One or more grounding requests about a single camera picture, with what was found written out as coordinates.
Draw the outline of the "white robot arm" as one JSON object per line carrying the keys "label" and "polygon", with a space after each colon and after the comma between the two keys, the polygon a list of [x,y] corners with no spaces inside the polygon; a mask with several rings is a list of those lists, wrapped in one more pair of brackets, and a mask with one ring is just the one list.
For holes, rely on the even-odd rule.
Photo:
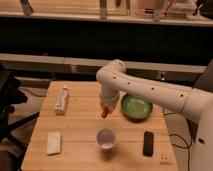
{"label": "white robot arm", "polygon": [[120,91],[181,114],[198,124],[190,171],[213,171],[213,93],[183,85],[148,80],[126,74],[123,61],[113,60],[100,68],[100,103],[111,114]]}

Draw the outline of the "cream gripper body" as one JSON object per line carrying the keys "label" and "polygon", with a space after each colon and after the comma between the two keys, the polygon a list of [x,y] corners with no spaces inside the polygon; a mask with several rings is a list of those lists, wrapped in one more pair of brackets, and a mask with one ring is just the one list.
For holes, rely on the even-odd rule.
{"label": "cream gripper body", "polygon": [[100,105],[102,109],[107,109],[109,112],[113,112],[117,106],[117,102],[119,100],[119,97],[100,97]]}

